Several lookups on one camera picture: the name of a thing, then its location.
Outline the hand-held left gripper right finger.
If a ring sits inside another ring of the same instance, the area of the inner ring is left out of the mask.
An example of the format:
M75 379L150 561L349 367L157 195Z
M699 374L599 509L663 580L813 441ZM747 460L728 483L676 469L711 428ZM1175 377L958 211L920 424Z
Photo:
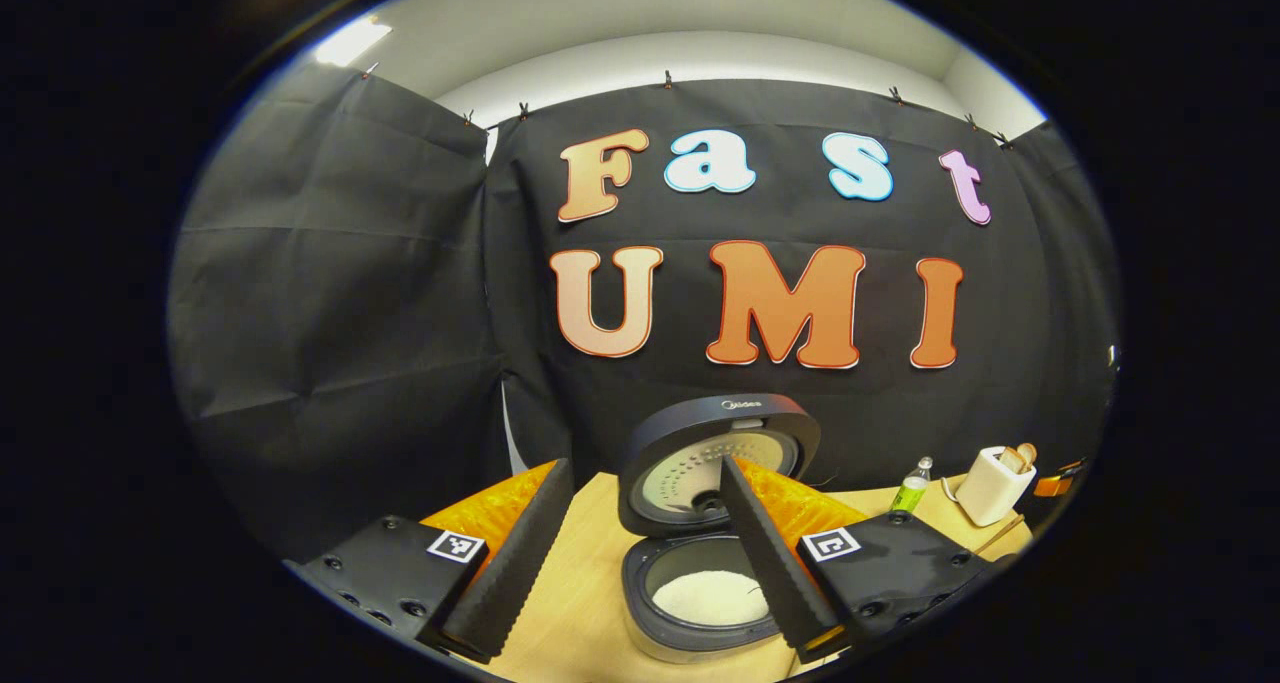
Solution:
M882 648L1011 565L1011 556L986 559L910 513L854 521L827 492L741 458L722 460L719 495L803 663Z

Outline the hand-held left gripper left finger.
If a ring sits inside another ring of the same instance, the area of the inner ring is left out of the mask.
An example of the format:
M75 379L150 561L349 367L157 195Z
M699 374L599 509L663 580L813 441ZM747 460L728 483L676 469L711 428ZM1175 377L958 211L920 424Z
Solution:
M570 460L547 460L421 521L380 515L287 567L392 636L489 663L504 648L572 498Z

